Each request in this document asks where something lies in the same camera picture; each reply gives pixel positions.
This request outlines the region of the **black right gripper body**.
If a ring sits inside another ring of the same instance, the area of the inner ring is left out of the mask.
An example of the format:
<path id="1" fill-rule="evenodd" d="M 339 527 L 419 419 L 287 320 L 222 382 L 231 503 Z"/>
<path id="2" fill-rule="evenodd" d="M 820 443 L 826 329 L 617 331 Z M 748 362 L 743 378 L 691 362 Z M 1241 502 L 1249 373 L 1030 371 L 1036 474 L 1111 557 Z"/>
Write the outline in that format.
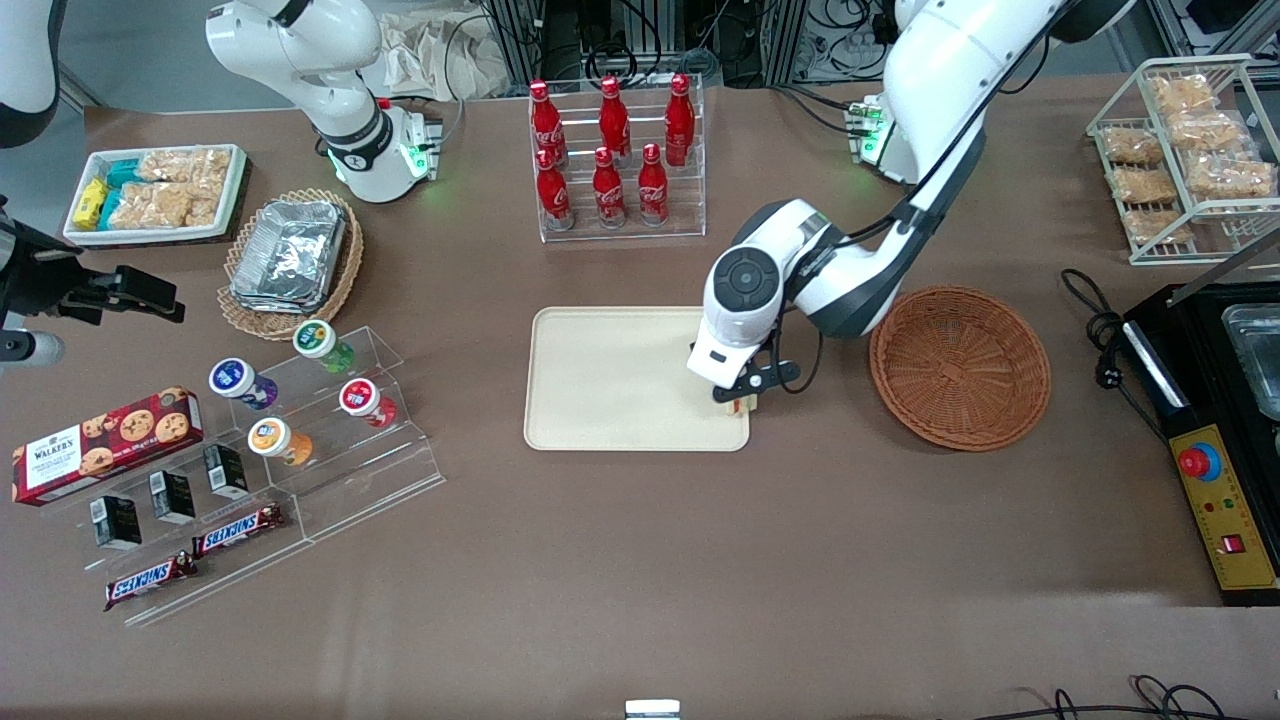
<path id="1" fill-rule="evenodd" d="M 63 305 L 86 278 L 86 269 L 79 263 L 82 249 L 20 222 L 4 222 L 1 241 L 3 318 L 44 314 L 90 320 L 87 311 Z"/>

